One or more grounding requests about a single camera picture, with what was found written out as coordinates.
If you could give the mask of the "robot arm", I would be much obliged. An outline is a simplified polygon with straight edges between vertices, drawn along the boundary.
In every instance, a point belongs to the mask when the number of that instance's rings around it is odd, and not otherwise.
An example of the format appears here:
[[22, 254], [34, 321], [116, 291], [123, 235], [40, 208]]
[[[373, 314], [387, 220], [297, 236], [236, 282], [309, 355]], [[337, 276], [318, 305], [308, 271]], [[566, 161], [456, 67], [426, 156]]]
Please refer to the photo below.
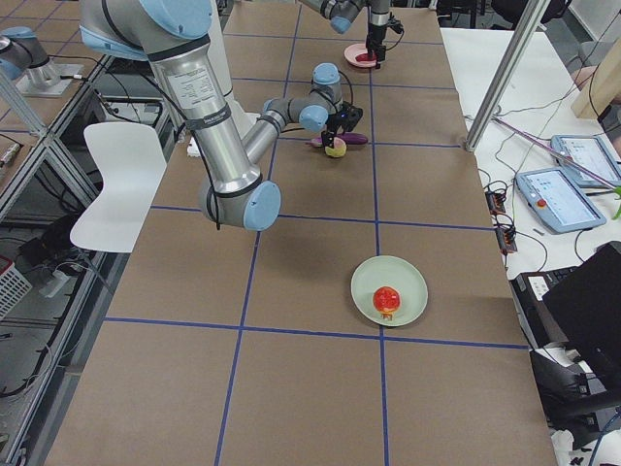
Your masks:
[[400, 22], [391, 13], [391, 2], [384, 0], [301, 0], [304, 6], [312, 9], [330, 22], [333, 30], [344, 34], [358, 15], [366, 10], [367, 36], [365, 48], [367, 56], [379, 69], [385, 61], [387, 47], [383, 43], [389, 27], [397, 30]]
[[361, 109], [343, 100], [341, 75], [317, 65], [307, 96], [273, 99], [246, 134], [208, 58], [212, 5], [208, 1], [83, 1], [83, 42], [103, 54], [149, 63], [156, 88], [191, 133], [208, 172], [200, 194], [204, 215], [217, 225], [263, 231], [277, 219], [278, 186], [257, 165], [291, 123], [318, 132], [325, 148], [339, 130], [350, 131]]

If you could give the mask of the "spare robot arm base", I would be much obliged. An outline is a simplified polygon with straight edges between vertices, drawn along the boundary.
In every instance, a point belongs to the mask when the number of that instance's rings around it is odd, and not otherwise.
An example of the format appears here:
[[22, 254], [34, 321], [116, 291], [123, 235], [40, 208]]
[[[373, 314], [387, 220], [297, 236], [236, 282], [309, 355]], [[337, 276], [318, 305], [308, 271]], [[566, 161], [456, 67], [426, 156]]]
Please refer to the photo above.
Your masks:
[[83, 66], [57, 63], [26, 26], [1, 31], [1, 70], [24, 96], [60, 97]]

